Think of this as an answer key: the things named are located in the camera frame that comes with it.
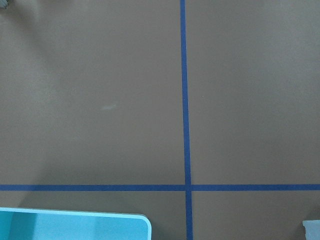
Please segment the light blue plastic bin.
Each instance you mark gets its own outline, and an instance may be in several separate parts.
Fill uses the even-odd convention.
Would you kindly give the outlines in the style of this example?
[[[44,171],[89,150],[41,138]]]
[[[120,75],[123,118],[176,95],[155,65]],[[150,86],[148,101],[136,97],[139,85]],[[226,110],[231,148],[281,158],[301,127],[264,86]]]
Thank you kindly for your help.
[[[140,214],[2,207],[2,240],[150,240]]]

